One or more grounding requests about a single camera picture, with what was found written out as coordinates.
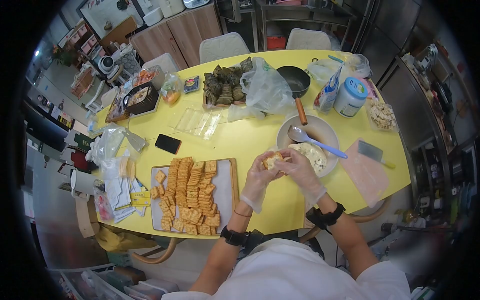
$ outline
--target blue lid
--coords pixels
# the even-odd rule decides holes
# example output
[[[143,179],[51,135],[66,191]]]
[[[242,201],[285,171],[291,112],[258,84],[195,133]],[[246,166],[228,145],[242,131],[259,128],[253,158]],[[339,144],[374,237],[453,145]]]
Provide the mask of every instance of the blue lid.
[[[345,79],[344,84],[345,84],[345,89],[347,90],[347,92],[350,95],[354,96],[355,98],[363,100],[367,97],[367,95],[368,95],[367,88],[357,78],[347,77]]]

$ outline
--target smartphone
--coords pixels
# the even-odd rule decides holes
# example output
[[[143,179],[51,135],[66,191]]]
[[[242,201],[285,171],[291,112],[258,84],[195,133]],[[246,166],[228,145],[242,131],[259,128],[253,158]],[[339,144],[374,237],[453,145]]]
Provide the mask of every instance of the smartphone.
[[[181,140],[174,139],[164,134],[159,134],[155,142],[155,147],[170,152],[172,154],[177,154],[180,148],[180,144]]]

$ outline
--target plastic glove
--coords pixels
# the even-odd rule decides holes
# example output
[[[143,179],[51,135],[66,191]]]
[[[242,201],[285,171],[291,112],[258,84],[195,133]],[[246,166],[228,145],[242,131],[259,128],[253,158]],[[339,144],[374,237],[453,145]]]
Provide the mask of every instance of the plastic glove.
[[[259,214],[262,211],[262,203],[265,198],[265,191],[270,181],[282,177],[284,174],[278,172],[277,168],[266,170],[262,160],[273,155],[273,151],[267,151],[253,161],[252,167],[248,170],[245,187],[240,193],[240,200],[248,204],[253,211]]]
[[[310,160],[305,155],[291,148],[280,150],[280,153],[283,159],[290,157],[291,162],[276,161],[275,166],[295,181],[300,187],[301,193],[305,196],[306,206],[308,209],[312,208],[327,192],[327,189],[320,182]]]

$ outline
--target white shirt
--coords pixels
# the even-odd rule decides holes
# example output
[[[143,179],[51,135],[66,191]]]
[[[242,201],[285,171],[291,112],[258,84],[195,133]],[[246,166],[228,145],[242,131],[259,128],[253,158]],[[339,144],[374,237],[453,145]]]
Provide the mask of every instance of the white shirt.
[[[410,289],[405,273],[389,261],[374,264],[353,280],[307,245],[272,239],[242,259],[215,295],[173,292],[162,297],[206,299],[408,300]]]

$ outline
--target cleaver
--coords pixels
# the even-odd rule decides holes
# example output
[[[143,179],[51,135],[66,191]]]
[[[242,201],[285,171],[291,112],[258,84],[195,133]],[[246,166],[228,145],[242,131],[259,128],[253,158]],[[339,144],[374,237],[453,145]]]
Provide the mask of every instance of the cleaver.
[[[379,163],[382,163],[391,169],[395,169],[396,167],[395,164],[391,161],[384,160],[382,158],[382,156],[384,155],[382,149],[377,148],[372,144],[366,143],[364,141],[359,141],[359,153],[370,157],[371,159],[378,161]]]

